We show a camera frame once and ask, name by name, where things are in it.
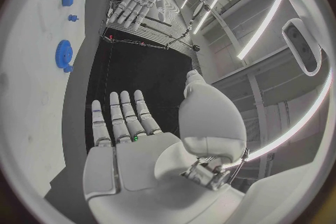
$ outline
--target black fabric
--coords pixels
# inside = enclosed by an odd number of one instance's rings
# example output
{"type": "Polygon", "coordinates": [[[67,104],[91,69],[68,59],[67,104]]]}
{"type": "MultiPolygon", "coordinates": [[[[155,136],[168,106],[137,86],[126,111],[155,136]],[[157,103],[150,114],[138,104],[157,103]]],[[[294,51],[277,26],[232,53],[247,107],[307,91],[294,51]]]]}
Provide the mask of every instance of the black fabric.
{"type": "MultiPolygon", "coordinates": [[[[155,42],[125,32],[109,29],[106,36],[118,40],[155,42]]],[[[128,43],[108,43],[101,39],[92,66],[86,97],[85,133],[87,150],[93,146],[91,104],[99,100],[106,126],[112,135],[109,107],[110,93],[130,94],[134,106],[134,91],[141,90],[146,104],[162,131],[179,137],[178,107],[184,99],[186,74],[192,60],[176,50],[148,48],[128,43]]]]}

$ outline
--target robotic hand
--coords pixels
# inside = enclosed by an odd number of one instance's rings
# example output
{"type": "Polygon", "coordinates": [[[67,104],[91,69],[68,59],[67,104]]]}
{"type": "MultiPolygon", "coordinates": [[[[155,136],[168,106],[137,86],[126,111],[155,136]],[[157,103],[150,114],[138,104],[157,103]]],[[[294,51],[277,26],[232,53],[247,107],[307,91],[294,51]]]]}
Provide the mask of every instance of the robotic hand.
{"type": "MultiPolygon", "coordinates": [[[[160,127],[150,114],[140,90],[134,93],[138,116],[136,116],[132,108],[127,91],[123,91],[120,94],[120,99],[122,109],[120,108],[118,94],[111,92],[111,119],[116,143],[130,143],[140,139],[142,136],[162,133],[160,127]]],[[[111,144],[98,100],[92,102],[92,128],[95,146],[104,146],[106,142],[109,145],[111,144]]]]}
{"type": "Polygon", "coordinates": [[[133,28],[134,31],[137,31],[143,18],[154,4],[156,4],[160,21],[164,22],[166,18],[165,0],[124,0],[112,14],[110,22],[114,22],[124,11],[119,17],[118,23],[122,24],[126,20],[124,27],[128,28],[131,22],[137,17],[133,28]]]}

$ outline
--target blue gear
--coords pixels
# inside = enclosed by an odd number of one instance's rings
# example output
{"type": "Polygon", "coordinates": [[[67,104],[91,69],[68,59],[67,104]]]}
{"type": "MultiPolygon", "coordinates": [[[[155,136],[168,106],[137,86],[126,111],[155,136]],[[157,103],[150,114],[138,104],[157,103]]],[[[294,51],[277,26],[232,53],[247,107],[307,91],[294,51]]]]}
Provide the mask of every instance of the blue gear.
{"type": "Polygon", "coordinates": [[[65,73],[72,71],[72,68],[69,68],[72,54],[73,51],[69,40],[62,40],[57,46],[55,60],[58,68],[66,69],[64,70],[65,73]]]}

